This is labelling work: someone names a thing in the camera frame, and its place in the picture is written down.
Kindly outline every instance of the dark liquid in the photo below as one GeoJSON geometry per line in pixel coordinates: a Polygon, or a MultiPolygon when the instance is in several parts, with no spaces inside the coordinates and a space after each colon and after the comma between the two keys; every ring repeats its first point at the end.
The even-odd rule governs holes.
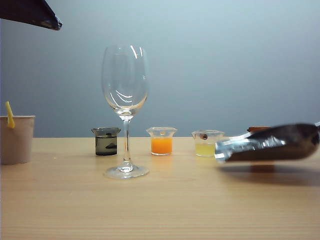
{"type": "Polygon", "coordinates": [[[116,155],[117,137],[109,135],[95,137],[95,154],[102,156],[116,155]]]}

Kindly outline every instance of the yellow liquid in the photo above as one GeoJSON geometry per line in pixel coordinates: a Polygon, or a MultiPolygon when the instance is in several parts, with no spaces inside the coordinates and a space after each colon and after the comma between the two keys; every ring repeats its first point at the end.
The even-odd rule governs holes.
{"type": "Polygon", "coordinates": [[[214,144],[196,144],[195,154],[203,157],[213,157],[215,155],[214,144]]]}

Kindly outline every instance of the wine glass stem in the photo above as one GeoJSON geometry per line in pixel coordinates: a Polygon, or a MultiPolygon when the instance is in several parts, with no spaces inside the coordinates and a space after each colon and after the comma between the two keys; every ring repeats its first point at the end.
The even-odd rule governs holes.
{"type": "Polygon", "coordinates": [[[129,148],[129,124],[130,120],[123,120],[123,131],[124,131],[124,156],[123,161],[126,165],[131,165],[131,156],[130,156],[130,148],[129,148]]]}

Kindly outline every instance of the gray wall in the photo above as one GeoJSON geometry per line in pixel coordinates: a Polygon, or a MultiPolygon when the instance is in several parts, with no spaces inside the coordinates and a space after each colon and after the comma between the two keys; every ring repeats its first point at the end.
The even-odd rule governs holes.
{"type": "Polygon", "coordinates": [[[106,46],[148,52],[150,94],[131,122],[227,135],[320,121],[318,0],[48,0],[61,31],[2,20],[1,114],[36,115],[36,137],[122,127],[101,90],[106,46]]]}

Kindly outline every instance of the wine glass base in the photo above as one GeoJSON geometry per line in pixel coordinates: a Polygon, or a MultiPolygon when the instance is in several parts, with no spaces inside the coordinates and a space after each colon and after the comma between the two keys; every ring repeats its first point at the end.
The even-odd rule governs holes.
{"type": "Polygon", "coordinates": [[[103,174],[112,179],[131,179],[144,176],[149,173],[149,169],[144,166],[132,165],[131,169],[125,166],[115,166],[107,169],[103,174]]]}

